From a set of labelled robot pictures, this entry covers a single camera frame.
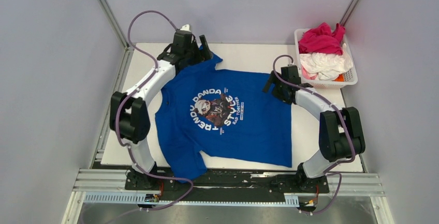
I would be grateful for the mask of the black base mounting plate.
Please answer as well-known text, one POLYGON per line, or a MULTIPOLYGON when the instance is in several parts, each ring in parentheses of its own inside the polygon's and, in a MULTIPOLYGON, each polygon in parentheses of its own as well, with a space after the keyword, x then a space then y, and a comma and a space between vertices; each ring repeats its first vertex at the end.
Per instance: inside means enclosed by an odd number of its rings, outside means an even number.
POLYGON ((257 179, 253 186, 244 183, 244 173, 261 175, 280 171, 245 171, 232 169, 208 169, 192 183, 181 182, 169 168, 154 170, 154 178, 133 169, 127 171, 124 188, 129 191, 156 191, 160 200, 173 201, 181 197, 184 201, 206 202, 281 202, 286 193, 304 193, 317 196, 329 192, 326 177, 308 179, 302 171, 287 171, 292 174, 277 174, 272 179, 257 179))

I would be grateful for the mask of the white plastic laundry basket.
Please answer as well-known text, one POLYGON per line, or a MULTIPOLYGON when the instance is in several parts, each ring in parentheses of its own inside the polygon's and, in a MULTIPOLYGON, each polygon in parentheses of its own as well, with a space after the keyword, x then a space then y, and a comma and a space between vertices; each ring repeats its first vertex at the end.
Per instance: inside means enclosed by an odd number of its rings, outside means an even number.
POLYGON ((341 89, 355 85, 358 76, 343 27, 295 30, 295 64, 304 81, 316 88, 341 89))

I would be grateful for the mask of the aluminium frame rail left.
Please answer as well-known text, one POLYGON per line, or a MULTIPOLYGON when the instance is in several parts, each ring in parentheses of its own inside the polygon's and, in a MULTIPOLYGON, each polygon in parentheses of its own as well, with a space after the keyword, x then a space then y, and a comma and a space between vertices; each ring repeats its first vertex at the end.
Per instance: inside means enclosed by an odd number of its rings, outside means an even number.
POLYGON ((110 26, 112 27, 114 33, 116 34, 116 37, 118 38, 119 42, 121 43, 122 47, 125 50, 128 50, 129 44, 127 41, 127 38, 125 37, 118 21, 116 20, 116 17, 108 3, 107 0, 97 0, 107 18, 107 20, 110 23, 110 26))

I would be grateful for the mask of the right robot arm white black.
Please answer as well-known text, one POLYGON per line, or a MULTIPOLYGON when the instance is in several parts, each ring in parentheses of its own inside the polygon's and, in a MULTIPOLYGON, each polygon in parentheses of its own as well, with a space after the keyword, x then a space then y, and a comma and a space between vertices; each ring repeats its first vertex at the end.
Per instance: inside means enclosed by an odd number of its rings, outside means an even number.
POLYGON ((286 104, 294 104, 311 113, 319 122, 318 151, 298 165, 295 174, 277 176, 273 183, 281 192, 328 193, 327 176, 342 163, 350 163, 365 151, 359 111, 338 107, 308 83, 302 83, 295 65, 272 70, 263 92, 286 104))

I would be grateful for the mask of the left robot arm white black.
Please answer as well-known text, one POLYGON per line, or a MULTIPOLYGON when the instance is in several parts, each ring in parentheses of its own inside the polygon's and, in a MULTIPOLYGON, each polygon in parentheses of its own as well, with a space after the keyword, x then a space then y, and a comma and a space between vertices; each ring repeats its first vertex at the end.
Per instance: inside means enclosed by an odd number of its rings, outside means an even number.
POLYGON ((147 135, 151 129, 148 106, 160 90, 183 69, 212 58, 205 35, 198 38, 185 25, 174 33, 173 41, 153 59, 152 69, 126 92, 114 92, 110 100, 109 127, 116 133, 119 144, 126 148, 131 170, 126 189, 154 189, 159 181, 147 135))

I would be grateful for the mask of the white t-shirt in basket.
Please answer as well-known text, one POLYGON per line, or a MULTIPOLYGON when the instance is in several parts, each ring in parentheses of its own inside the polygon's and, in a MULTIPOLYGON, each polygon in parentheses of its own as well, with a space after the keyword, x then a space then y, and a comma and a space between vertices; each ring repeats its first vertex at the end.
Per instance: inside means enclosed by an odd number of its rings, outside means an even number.
POLYGON ((324 53, 300 54, 302 74, 309 80, 333 81, 340 74, 344 74, 354 67, 347 48, 347 44, 344 43, 342 55, 324 53))

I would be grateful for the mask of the blue printed t-shirt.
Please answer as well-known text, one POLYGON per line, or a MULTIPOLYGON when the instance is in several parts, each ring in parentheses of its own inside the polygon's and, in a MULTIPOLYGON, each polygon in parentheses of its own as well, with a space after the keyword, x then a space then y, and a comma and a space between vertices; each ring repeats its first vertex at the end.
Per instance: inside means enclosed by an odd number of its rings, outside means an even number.
POLYGON ((203 175, 202 153, 291 167, 291 106, 263 92, 269 74, 217 69, 221 61, 187 67, 161 90, 158 143, 174 175, 203 175))

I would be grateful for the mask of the aluminium front frame rail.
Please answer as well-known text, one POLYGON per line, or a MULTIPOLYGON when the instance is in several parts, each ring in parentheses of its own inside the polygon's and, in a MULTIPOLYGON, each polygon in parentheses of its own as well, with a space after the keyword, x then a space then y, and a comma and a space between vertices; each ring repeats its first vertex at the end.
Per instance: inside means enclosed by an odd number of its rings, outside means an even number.
MULTIPOLYGON (((251 174, 245 172, 244 183, 254 185, 257 179, 272 179, 275 175, 290 175, 290 172, 267 172, 251 174)), ((126 170, 81 169, 78 172, 73 191, 122 192, 126 181, 126 170)), ((381 180, 376 173, 342 173, 339 190, 341 196, 385 197, 381 180)))

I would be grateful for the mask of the pink t-shirt in basket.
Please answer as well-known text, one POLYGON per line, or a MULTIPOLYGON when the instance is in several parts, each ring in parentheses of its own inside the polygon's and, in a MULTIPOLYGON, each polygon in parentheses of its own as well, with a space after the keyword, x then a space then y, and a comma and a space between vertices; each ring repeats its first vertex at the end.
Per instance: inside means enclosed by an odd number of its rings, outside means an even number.
POLYGON ((342 41, 346 29, 339 23, 335 29, 332 30, 330 25, 326 22, 322 23, 316 28, 306 31, 302 38, 298 41, 299 53, 324 53, 342 55, 342 41))

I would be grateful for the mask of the orange garment in basket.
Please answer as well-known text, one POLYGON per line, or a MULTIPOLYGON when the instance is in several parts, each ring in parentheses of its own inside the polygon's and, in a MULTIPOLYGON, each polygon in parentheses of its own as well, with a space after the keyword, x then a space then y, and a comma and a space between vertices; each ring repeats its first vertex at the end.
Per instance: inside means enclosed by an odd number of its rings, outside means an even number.
POLYGON ((340 74, 336 79, 334 79, 333 81, 335 82, 344 82, 344 75, 340 74))

